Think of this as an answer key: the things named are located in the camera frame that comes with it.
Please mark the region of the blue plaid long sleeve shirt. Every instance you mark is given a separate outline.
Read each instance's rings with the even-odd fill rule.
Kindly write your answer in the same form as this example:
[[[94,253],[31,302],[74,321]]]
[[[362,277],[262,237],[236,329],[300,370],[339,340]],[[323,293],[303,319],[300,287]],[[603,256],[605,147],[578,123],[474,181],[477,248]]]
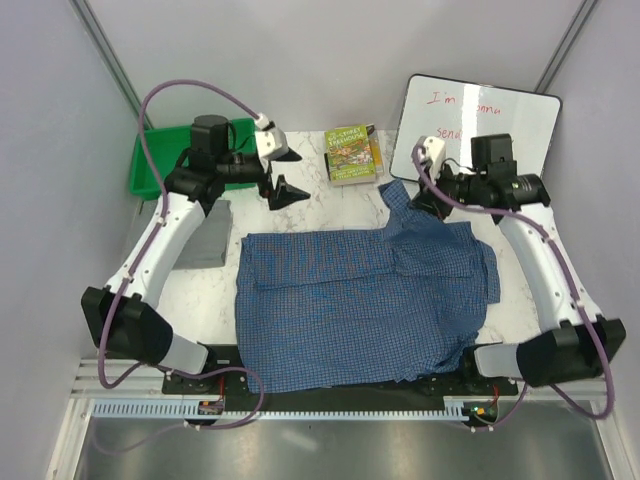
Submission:
[[[236,336],[253,392],[413,381],[475,342],[501,296],[493,249],[412,208],[398,181],[379,194],[378,229],[243,239]]]

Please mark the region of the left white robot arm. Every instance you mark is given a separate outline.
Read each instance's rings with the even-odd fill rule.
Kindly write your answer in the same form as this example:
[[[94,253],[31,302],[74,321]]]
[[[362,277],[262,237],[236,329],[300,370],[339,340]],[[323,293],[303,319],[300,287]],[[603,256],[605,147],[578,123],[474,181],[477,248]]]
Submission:
[[[307,192],[272,175],[272,162],[296,162],[300,155],[265,115],[255,121],[255,149],[233,147],[236,129],[219,115],[195,118],[190,143],[167,175],[156,209],[119,270],[102,288],[89,287],[81,308],[100,355],[111,353],[146,365],[185,373],[185,382],[208,393],[219,369],[202,344],[176,334],[157,306],[169,273],[184,246],[227,186],[254,184],[270,210],[308,199]]]

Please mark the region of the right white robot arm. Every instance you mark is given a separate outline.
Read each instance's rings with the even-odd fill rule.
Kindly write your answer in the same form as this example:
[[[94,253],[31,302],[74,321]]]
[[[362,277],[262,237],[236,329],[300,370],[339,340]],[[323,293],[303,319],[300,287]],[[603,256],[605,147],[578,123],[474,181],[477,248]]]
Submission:
[[[626,338],[592,300],[560,239],[550,197],[536,174],[521,174],[508,134],[474,137],[469,172],[447,165],[446,144],[420,137],[411,153],[421,192],[416,205],[445,219],[453,209],[487,214],[514,251],[537,312],[540,332],[521,343],[470,349],[458,381],[477,394],[494,377],[552,386],[595,377],[612,381],[611,362]]]

